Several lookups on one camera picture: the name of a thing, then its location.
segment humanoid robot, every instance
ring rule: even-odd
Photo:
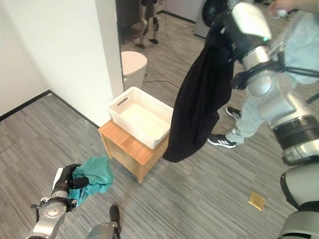
[[[149,30],[149,19],[145,18],[146,9],[148,2],[152,3],[152,16],[153,16],[153,38],[150,42],[158,44],[157,32],[159,31],[159,18],[157,17],[158,12],[158,0],[140,0],[140,42],[136,46],[145,49],[144,37]]]
[[[272,38],[261,11],[246,2],[226,10],[213,23],[209,34],[227,34],[229,51],[245,72],[237,74],[232,85],[249,92],[262,117],[274,132],[283,150],[283,161],[294,166],[281,175],[280,183],[287,201],[297,211],[291,214],[279,239],[319,239],[319,123],[306,103],[293,91],[292,80],[283,74],[286,69],[281,47],[270,49]],[[272,60],[277,54],[279,61]],[[318,76],[317,72],[305,71]],[[73,212],[76,200],[68,199],[70,188],[81,188],[85,178],[72,180],[77,165],[59,169],[51,198],[37,206],[37,222],[27,239],[53,239],[67,212]],[[111,223],[100,224],[87,239],[119,237],[119,214],[111,208]]]

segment washing machine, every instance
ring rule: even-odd
[[[204,0],[198,12],[194,34],[205,38],[216,16],[226,9],[227,0]]]

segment white plastic basket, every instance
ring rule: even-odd
[[[137,87],[130,87],[109,103],[114,123],[154,149],[168,134],[173,108]]]

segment trash bin lid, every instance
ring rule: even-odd
[[[148,59],[145,55],[136,51],[121,52],[122,71],[124,76],[128,76],[142,67],[146,66]]]

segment white shoe sole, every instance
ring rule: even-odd
[[[207,141],[208,141],[209,143],[213,144],[213,145],[223,146],[223,147],[225,147],[225,148],[234,148],[234,147],[236,147],[236,145],[231,146],[231,145],[226,145],[226,144],[214,143],[214,142],[210,141],[209,139],[207,139]]]
[[[227,113],[230,117],[232,117],[234,120],[236,120],[236,121],[239,120],[236,116],[234,116],[233,114],[231,114],[231,113],[227,110],[227,107],[226,107],[225,110],[226,110],[226,113]]]

